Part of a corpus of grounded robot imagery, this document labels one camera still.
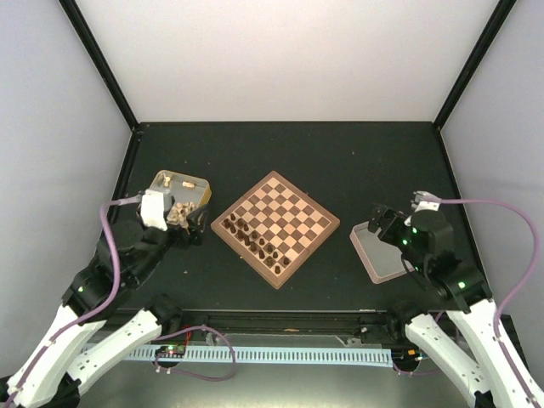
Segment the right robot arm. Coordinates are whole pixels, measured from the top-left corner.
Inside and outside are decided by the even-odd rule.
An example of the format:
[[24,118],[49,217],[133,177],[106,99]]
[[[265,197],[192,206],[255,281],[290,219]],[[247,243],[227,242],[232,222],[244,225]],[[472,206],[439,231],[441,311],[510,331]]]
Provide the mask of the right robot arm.
[[541,407],[543,391],[504,328],[484,274],[456,255],[453,227],[439,206],[438,200],[422,197],[413,201],[412,214],[376,205],[368,230],[399,249],[402,265],[412,266],[418,284],[434,295],[468,349],[410,302],[391,308],[388,336],[416,345],[470,407]]

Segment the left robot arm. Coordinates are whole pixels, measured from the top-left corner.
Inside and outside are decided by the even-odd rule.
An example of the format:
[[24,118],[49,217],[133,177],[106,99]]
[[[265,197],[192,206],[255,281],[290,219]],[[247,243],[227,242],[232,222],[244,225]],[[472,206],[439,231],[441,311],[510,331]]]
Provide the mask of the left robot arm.
[[181,332],[179,309],[159,295],[125,326],[81,353],[88,339],[151,277],[167,251],[201,244],[207,224],[206,206],[187,213],[184,228],[164,224],[160,229],[133,220],[109,224],[109,207],[105,203],[99,210],[104,235],[96,253],[69,285],[42,341],[16,373],[2,378],[5,406],[75,407],[124,354]]

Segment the light chess pieces pile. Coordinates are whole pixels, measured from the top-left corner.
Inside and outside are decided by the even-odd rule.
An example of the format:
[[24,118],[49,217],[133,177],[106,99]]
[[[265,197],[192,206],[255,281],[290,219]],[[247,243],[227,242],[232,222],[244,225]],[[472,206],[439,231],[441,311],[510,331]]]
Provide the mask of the light chess pieces pile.
[[[173,176],[165,175],[163,177],[163,186],[170,189],[173,193]],[[192,190],[196,185],[191,181],[183,180],[181,186],[185,189]],[[187,221],[188,216],[196,209],[196,204],[193,201],[178,201],[174,199],[173,205],[167,215],[167,224],[177,225],[182,228],[188,228],[189,223]]]

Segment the wooden chess board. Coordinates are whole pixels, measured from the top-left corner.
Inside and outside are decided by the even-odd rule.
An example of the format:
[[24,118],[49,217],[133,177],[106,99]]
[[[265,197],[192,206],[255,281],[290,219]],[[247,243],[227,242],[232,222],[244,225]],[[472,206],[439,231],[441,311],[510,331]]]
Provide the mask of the wooden chess board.
[[[230,214],[236,216],[236,221],[231,221]],[[224,227],[227,219],[230,227],[236,227],[235,234]],[[245,225],[242,228],[238,226],[239,219],[249,226],[249,233],[244,231]],[[222,212],[211,223],[211,228],[273,288],[279,289],[339,225],[340,220],[335,215],[272,171]],[[256,252],[244,244],[245,237],[242,240],[237,237],[238,230],[242,230],[251,243],[258,245]],[[257,239],[251,237],[253,231],[258,233]],[[264,238],[264,246],[258,244],[260,238]],[[273,252],[266,251],[268,244],[273,246],[273,252],[279,253],[270,268],[266,259],[273,258]],[[264,259],[258,256],[260,250],[264,251]],[[284,258],[289,258],[291,263],[285,266]],[[276,265],[281,268],[278,275],[275,273]]]

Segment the yellow tin box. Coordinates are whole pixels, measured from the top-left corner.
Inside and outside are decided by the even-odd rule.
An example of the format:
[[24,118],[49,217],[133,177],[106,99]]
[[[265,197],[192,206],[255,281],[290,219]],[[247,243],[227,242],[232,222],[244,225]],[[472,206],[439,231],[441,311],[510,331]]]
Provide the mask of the yellow tin box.
[[[197,178],[194,176],[176,173],[168,170],[161,170],[157,173],[148,189],[153,190],[166,190],[163,186],[163,177],[173,176],[173,197],[178,201],[193,201],[195,203],[195,209],[207,204],[211,198],[212,191],[210,184],[204,178]],[[181,186],[182,181],[191,181],[195,184],[195,188],[192,190],[185,189]],[[167,224],[167,229],[174,228],[177,225]]]

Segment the pink tin box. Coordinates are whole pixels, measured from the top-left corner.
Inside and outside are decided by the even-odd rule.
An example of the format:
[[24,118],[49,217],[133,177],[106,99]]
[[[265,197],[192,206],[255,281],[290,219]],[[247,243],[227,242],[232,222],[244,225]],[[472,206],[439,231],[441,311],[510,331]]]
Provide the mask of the pink tin box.
[[368,224],[356,224],[349,238],[371,281],[378,285],[413,272],[410,263],[406,264],[408,270],[405,270],[400,250],[381,242],[376,234],[368,230]]

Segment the black frame rail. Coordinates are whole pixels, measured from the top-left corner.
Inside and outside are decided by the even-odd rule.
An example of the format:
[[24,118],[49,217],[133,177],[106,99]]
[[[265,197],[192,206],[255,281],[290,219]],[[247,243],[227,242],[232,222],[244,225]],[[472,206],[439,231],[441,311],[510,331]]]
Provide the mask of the black frame rail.
[[364,343],[402,343],[404,321],[386,311],[175,310],[167,313],[166,333],[184,326],[210,326],[224,334],[337,335]]

